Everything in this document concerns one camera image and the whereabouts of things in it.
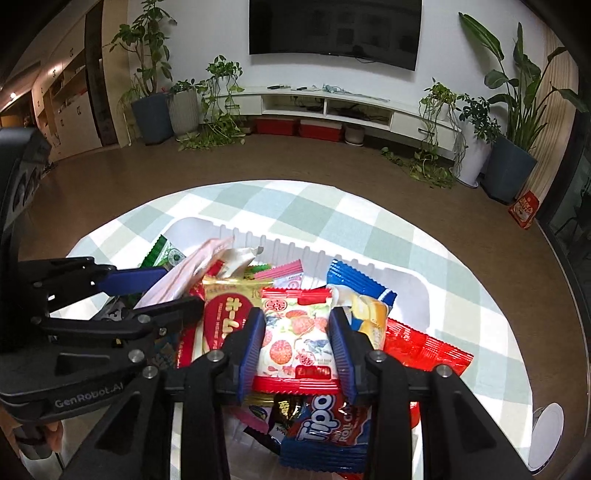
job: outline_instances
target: tv stand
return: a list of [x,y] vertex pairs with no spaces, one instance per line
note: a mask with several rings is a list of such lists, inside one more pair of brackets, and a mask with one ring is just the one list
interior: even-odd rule
[[[234,93],[233,98],[241,115],[302,116],[362,125],[375,129],[380,137],[388,138],[387,133],[396,134],[397,141],[413,146],[428,136],[418,108],[398,102],[323,90],[269,90],[266,87],[246,87],[243,92]],[[451,154],[456,133],[448,121],[437,121],[437,136],[440,148]],[[444,156],[453,158],[453,154]]]

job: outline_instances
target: red storage box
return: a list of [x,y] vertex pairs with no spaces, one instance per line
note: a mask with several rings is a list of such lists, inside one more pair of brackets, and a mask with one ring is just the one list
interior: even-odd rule
[[271,135],[295,135],[298,120],[284,116],[261,116],[255,120],[256,132]]
[[343,124],[330,120],[305,119],[300,122],[300,136],[340,142],[343,138]]

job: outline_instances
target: checkered tablecloth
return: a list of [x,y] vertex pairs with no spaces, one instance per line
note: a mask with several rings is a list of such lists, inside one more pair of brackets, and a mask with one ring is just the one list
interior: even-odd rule
[[[90,255],[96,263],[135,268],[159,234],[185,217],[308,245],[344,260],[363,256],[422,275],[431,305],[427,333],[474,354],[462,380],[527,460],[532,394],[515,336],[480,282],[440,242],[334,187],[261,180],[197,187],[155,199],[88,234],[69,256]],[[92,300],[95,311],[104,302],[100,296]],[[415,479],[422,478],[419,460],[415,455]]]

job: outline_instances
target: black tv screen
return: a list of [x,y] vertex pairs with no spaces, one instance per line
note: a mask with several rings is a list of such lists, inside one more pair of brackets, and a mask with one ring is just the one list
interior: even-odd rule
[[417,64],[421,0],[250,0],[250,54],[320,53]]

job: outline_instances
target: brown floor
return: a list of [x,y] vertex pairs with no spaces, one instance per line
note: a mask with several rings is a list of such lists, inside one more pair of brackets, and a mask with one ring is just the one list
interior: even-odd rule
[[304,138],[255,135],[245,145],[178,152],[163,145],[62,161],[37,193],[21,257],[66,255],[84,235],[156,197],[235,180],[293,179],[334,185],[394,212],[441,241],[482,282],[508,318],[534,392],[558,402],[565,429],[539,478],[556,478],[578,450],[587,412],[586,359],[576,310],[537,226],[520,229],[482,189],[432,189],[378,151]]

